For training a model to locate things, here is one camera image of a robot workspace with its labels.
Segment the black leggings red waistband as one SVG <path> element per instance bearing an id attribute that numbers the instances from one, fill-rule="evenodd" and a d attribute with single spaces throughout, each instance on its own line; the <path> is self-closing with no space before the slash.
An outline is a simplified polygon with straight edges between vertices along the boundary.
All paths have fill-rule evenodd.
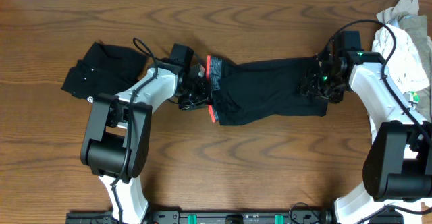
<path id="1" fill-rule="evenodd" d="M 207 56 L 205 77 L 211 91 L 212 102 L 208 106 L 211 121 L 222 126 L 239 126 L 272 115 L 326 115 L 325 101 L 300 93 L 305 72 L 318 67 L 313 57 L 238 65 Z"/>

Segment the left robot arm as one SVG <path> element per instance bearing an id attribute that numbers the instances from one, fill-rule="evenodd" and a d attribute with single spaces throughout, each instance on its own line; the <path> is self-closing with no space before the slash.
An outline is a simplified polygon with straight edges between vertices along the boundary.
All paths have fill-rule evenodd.
<path id="1" fill-rule="evenodd" d="M 115 95 L 94 100 L 80 160 L 108 191 L 113 210 L 85 218 L 88 223 L 142 223 L 149 207 L 140 174 L 149 151 L 152 114 L 165 101 L 194 110 L 210 101 L 210 62 L 192 65 L 194 51 L 174 44 L 168 58 L 148 56 L 143 79 Z"/>

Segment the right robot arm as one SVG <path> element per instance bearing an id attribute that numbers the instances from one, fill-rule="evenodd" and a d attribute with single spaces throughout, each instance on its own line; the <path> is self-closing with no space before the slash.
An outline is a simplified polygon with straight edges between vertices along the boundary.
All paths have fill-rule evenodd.
<path id="1" fill-rule="evenodd" d="M 361 99 L 371 120 L 372 145 L 362 182 L 322 211 L 320 223 L 420 223 L 431 213 L 431 123 L 398 90 L 380 53 L 362 49 L 357 31 L 335 34 L 317 56 L 299 91 L 311 99 Z"/>

